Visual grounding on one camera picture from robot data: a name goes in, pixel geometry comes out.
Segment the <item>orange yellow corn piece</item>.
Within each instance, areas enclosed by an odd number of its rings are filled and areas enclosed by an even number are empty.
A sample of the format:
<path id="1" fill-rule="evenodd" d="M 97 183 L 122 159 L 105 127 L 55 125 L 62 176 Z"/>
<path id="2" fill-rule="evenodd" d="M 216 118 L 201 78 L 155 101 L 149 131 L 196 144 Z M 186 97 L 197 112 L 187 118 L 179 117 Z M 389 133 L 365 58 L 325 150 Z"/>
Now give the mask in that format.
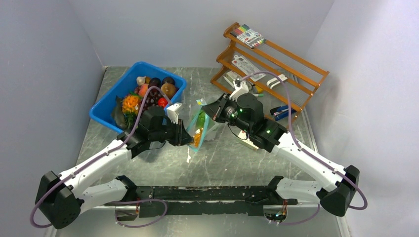
<path id="1" fill-rule="evenodd" d="M 198 148 L 201 142 L 201 137 L 202 137 L 202 132 L 203 132 L 203 128 L 199 128 L 195 131 L 195 134 L 193 136 L 193 146 L 195 148 Z"/>

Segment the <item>green napa cabbage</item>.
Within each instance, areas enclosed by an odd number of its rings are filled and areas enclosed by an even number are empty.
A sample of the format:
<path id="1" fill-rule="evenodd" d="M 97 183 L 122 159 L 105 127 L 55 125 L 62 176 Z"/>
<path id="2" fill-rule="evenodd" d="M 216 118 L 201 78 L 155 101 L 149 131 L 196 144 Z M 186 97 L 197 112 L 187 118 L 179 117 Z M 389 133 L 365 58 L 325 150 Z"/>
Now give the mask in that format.
<path id="1" fill-rule="evenodd" d="M 206 122 L 206 113 L 203 110 L 199 110 L 197 114 L 197 119 L 195 122 L 196 129 L 204 128 L 205 122 Z"/>

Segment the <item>clear zip top bag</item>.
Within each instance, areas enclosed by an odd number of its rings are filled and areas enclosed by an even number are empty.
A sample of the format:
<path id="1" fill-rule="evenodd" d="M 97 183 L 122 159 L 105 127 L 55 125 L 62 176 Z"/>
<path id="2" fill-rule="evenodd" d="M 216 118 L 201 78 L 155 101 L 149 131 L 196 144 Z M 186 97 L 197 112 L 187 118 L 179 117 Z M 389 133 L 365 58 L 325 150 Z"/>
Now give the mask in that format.
<path id="1" fill-rule="evenodd" d="M 205 99 L 201 98 L 191 106 L 192 113 L 186 130 L 193 137 L 193 142 L 188 147 L 194 152 L 197 152 L 205 141 L 213 140 L 218 131 L 218 123 L 213 121 L 202 109 L 206 104 Z"/>

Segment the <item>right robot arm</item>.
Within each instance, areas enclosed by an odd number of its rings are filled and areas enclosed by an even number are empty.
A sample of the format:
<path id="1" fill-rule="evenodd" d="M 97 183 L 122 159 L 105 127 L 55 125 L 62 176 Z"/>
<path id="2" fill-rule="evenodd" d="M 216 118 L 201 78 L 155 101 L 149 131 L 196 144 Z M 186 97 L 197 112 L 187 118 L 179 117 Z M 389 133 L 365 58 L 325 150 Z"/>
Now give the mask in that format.
<path id="1" fill-rule="evenodd" d="M 264 116 L 263 104 L 252 94 L 243 94 L 237 100 L 223 94 L 202 109 L 213 121 L 241 129 L 254 145 L 288 159 L 314 179 L 275 181 L 266 192 L 271 204 L 297 199 L 317 203 L 335 216 L 346 214 L 356 193 L 358 168 L 338 165 L 294 139 L 290 130 Z"/>

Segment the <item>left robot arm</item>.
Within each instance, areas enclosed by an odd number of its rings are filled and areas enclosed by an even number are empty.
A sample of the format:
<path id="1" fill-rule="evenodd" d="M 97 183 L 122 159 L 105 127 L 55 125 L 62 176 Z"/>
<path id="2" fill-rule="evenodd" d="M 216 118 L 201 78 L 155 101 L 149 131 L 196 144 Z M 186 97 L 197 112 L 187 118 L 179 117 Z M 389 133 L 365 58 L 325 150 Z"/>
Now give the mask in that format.
<path id="1" fill-rule="evenodd" d="M 152 142 L 169 142 L 174 146 L 191 143 L 193 139 L 179 118 L 181 106 L 174 103 L 166 110 L 150 107 L 132 129 L 120 133 L 97 154 L 59 174 L 45 173 L 31 212 L 31 224 L 36 228 L 62 229 L 94 207 L 110 202 L 133 204 L 137 191 L 129 178 L 119 176 L 97 186 L 93 183 L 112 168 L 150 150 Z"/>

